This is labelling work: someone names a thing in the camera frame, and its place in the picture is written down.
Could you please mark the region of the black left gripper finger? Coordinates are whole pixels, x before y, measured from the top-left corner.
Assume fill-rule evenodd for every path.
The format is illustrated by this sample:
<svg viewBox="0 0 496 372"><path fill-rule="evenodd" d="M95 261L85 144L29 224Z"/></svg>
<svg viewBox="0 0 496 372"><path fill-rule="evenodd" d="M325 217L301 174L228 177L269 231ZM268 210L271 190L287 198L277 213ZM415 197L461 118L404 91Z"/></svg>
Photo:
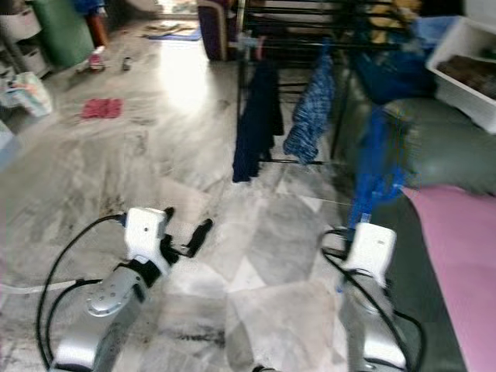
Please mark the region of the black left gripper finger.
<svg viewBox="0 0 496 372"><path fill-rule="evenodd" d="M184 257L192 258L198 254L202 245L205 244L213 224L214 222L212 219L205 219L195 227L194 232L191 234L191 237L189 237L188 243L183 245L181 254L183 254Z"/></svg>

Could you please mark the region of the blue plastic hanger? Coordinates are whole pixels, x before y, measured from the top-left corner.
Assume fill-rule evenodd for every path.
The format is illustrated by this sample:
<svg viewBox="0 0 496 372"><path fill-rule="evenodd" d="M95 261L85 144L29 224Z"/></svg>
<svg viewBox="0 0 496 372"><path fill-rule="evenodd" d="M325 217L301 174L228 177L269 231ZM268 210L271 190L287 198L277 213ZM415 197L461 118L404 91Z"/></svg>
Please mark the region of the blue plastic hanger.
<svg viewBox="0 0 496 372"><path fill-rule="evenodd" d="M406 173L393 159L395 144L387 114L382 108L376 108L369 114L366 132L359 142L355 196L346 226L352 230L351 245L357 224L372 223L374 209L401 194Z"/></svg>

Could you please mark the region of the pink sheet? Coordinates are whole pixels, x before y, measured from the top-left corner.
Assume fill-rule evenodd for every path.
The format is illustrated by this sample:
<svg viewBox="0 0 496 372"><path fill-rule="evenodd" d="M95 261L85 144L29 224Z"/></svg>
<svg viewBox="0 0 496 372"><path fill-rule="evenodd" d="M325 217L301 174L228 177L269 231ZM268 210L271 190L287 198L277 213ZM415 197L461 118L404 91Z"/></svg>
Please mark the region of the pink sheet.
<svg viewBox="0 0 496 372"><path fill-rule="evenodd" d="M407 188L468 372L496 372L496 196Z"/></svg>

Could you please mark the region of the dark navy hanging garment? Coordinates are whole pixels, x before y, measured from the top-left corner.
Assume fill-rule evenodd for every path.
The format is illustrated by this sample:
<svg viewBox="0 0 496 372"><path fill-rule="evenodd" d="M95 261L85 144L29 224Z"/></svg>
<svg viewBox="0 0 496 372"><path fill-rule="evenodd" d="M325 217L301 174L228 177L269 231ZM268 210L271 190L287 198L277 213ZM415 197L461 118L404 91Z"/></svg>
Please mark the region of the dark navy hanging garment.
<svg viewBox="0 0 496 372"><path fill-rule="evenodd" d="M275 138L284 135L279 77L275 61L262 60L256 64L248 99L237 123L233 183L247 183L258 177L260 163L270 160Z"/></svg>

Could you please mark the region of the blue plaid shirt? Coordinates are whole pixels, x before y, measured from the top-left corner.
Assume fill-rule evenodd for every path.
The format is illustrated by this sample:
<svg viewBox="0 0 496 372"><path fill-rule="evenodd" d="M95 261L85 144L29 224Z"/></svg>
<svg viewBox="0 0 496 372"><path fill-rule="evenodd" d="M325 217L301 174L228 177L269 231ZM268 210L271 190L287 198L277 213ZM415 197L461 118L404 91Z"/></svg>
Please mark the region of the blue plaid shirt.
<svg viewBox="0 0 496 372"><path fill-rule="evenodd" d="M312 78L295 106L293 127L284 139L284 152L295 156L299 164L309 164L319 155L319 140L329 128L334 97L333 59L329 39L325 39Z"/></svg>

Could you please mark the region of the grey green leather sofa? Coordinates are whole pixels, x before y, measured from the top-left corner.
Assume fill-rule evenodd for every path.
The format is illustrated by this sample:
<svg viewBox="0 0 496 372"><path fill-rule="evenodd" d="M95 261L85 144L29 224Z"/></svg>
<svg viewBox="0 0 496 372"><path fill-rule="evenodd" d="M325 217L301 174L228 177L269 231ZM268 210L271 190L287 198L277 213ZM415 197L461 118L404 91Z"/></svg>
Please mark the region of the grey green leather sofa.
<svg viewBox="0 0 496 372"><path fill-rule="evenodd" d="M399 153L408 189L454 187L478 201L496 202L496 135L432 97L377 104L357 74L336 72L334 81L344 97L343 112L333 114L338 123L333 155L336 180L347 194L357 191L368 117L383 111L390 148ZM415 320L414 325L399 322L399 330L412 357L424 361L418 372L469 372L429 258L424 215L408 196L399 195L380 202L370 220L397 235L387 282L393 304Z"/></svg>

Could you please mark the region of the blue bag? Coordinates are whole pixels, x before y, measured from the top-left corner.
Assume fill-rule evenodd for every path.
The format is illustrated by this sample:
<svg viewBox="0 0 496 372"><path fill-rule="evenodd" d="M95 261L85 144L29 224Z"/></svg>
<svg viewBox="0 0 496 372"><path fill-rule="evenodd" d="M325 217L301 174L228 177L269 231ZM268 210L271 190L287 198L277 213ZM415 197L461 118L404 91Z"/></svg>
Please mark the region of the blue bag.
<svg viewBox="0 0 496 372"><path fill-rule="evenodd" d="M435 95L437 84L426 70L425 52L353 52L350 61L367 96L376 104Z"/></svg>

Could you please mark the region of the blue door mat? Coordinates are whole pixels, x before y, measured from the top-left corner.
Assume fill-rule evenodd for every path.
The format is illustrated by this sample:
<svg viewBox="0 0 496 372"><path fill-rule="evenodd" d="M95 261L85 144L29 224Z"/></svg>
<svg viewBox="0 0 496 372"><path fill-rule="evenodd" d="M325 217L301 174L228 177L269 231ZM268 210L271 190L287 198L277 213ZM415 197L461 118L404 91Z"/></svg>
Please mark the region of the blue door mat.
<svg viewBox="0 0 496 372"><path fill-rule="evenodd" d="M148 40L200 40L201 26L198 22L157 22L144 28Z"/></svg>

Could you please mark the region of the patterned shopping bag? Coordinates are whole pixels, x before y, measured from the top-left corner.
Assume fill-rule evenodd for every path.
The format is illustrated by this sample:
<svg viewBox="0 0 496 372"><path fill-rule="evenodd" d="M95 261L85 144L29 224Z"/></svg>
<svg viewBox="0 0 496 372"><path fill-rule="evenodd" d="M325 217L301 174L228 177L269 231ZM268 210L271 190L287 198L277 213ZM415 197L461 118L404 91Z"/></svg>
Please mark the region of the patterned shopping bag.
<svg viewBox="0 0 496 372"><path fill-rule="evenodd" d="M42 117L53 112L50 93L42 79L32 71L19 72L4 79L4 96L11 98L34 117Z"/></svg>

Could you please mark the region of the brown garment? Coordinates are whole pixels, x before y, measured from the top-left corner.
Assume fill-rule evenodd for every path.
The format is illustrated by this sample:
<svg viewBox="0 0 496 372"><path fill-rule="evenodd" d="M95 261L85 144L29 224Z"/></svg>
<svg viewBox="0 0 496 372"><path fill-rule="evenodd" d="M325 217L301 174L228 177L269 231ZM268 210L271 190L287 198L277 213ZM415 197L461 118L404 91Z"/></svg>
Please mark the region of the brown garment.
<svg viewBox="0 0 496 372"><path fill-rule="evenodd" d="M496 61L472 59L456 54L437 65L437 70L496 100Z"/></svg>

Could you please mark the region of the mustard yellow garment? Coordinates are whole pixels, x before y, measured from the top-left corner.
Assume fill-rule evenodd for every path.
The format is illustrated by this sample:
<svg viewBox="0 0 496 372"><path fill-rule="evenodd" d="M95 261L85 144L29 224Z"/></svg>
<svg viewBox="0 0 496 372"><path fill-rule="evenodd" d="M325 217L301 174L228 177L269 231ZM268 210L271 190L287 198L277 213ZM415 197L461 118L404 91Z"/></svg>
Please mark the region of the mustard yellow garment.
<svg viewBox="0 0 496 372"><path fill-rule="evenodd" d="M409 22L419 17L422 0L375 0L376 5L366 5L369 23L373 29L368 38L372 43L386 43L390 32L406 29Z"/></svg>

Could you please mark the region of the light blue folded cloth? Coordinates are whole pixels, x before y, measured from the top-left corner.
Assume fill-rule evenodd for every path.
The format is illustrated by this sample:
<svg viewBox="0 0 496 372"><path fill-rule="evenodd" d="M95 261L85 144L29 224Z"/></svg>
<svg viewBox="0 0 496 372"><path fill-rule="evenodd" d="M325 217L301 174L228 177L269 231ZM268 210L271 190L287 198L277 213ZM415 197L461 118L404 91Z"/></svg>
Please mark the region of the light blue folded cloth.
<svg viewBox="0 0 496 372"><path fill-rule="evenodd" d="M417 18L412 21L412 34L423 50L433 50L459 18L460 15L430 15Z"/></svg>

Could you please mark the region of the black metal drying rack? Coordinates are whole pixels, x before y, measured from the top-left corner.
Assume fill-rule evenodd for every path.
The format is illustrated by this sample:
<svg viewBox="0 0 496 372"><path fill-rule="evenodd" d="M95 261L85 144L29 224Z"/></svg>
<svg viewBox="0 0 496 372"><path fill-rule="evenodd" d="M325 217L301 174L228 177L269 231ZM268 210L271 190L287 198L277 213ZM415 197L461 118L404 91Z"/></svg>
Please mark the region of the black metal drying rack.
<svg viewBox="0 0 496 372"><path fill-rule="evenodd" d="M255 46L258 36L268 36L265 60L279 67L279 100L284 122L284 135L275 138L270 160L263 163L298 163L297 158L283 150L284 140L293 127L293 112L307 88L315 70L320 46L329 39L333 59L333 77L336 72L357 74L350 61L353 52L425 52L412 34L412 23L406 29L390 32L386 43L372 43L368 38L373 29L365 10L376 5L375 0L239 0L236 17L239 51L237 75L236 130L246 100L256 64ZM319 153L326 136L334 136L338 123L333 114L343 112L343 93L334 93L329 128L319 140ZM319 155L309 164L319 162Z"/></svg>

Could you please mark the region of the white plastic storage box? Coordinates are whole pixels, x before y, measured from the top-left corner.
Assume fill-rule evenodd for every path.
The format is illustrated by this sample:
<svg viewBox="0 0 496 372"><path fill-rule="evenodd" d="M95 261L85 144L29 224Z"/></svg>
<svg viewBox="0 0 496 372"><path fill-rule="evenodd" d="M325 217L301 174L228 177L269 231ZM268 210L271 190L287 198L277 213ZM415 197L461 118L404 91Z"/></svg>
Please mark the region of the white plastic storage box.
<svg viewBox="0 0 496 372"><path fill-rule="evenodd" d="M496 135L496 99L483 95L439 69L439 65L451 57L469 57L492 43L496 43L496 26L461 17L437 43L426 61L426 68L436 79L436 99L460 110L477 126Z"/></svg>

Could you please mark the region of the shelf unit with white bins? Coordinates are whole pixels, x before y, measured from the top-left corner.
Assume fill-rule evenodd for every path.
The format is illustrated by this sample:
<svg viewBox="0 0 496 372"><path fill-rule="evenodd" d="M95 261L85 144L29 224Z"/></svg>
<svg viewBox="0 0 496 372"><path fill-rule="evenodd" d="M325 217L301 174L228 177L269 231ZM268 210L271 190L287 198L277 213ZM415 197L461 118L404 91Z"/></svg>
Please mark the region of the shelf unit with white bins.
<svg viewBox="0 0 496 372"><path fill-rule="evenodd" d="M28 0L0 0L0 20L15 68L33 72L39 78L49 74L50 67L40 46L42 28Z"/></svg>

